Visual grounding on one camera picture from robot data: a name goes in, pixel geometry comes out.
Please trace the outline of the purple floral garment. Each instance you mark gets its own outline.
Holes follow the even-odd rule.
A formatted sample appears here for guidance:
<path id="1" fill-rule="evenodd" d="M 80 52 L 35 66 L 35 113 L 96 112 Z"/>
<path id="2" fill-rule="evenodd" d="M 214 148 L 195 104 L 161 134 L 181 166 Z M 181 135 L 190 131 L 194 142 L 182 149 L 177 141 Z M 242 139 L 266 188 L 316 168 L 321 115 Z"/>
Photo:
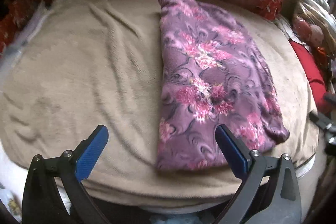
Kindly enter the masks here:
<path id="1" fill-rule="evenodd" d="M 223 166 L 215 140 L 224 124 L 249 149 L 284 143 L 276 88 L 247 29 L 222 7 L 158 0 L 163 59 L 157 168 Z"/>

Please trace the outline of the red cushion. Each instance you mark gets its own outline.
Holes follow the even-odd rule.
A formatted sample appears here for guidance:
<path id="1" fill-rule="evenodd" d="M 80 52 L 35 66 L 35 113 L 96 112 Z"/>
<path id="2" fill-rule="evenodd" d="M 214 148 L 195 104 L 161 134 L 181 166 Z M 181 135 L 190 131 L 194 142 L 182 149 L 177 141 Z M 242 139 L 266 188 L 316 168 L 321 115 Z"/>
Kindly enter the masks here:
<path id="1" fill-rule="evenodd" d="M 317 110 L 323 114 L 331 112 L 333 106 L 329 104 L 329 102 L 327 102 L 324 98 L 324 95 L 327 94 L 325 81 L 323 80 L 322 74 L 315 64 L 313 56 L 303 45 L 292 40 L 289 42 L 306 74 Z"/>

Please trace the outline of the cartoon print cloth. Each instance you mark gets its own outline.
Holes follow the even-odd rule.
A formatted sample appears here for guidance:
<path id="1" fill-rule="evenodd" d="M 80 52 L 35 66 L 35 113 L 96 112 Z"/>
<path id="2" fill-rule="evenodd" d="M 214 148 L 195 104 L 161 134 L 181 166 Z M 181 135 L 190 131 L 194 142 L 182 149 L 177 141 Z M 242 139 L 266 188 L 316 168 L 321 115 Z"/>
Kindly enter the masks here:
<path id="1" fill-rule="evenodd" d="M 14 195 L 1 185 L 1 222 L 22 223 L 22 211 Z"/>

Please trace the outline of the beige fleece blanket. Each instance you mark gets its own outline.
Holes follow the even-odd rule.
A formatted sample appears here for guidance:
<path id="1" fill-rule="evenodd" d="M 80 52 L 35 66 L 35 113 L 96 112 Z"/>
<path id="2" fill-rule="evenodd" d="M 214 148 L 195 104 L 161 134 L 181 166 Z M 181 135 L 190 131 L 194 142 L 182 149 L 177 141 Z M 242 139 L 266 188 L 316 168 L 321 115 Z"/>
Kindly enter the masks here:
<path id="1" fill-rule="evenodd" d="M 270 21 L 218 0 L 254 39 L 269 67 L 290 135 L 268 151 L 295 166 L 318 147 L 306 74 L 285 35 Z M 84 183 L 90 195 L 141 207 L 209 206 L 239 186 L 228 165 L 199 170 L 157 168 L 163 59 L 158 0 L 60 0 L 6 77 L 1 141 L 11 161 L 59 156 L 97 125 L 109 141 Z"/>

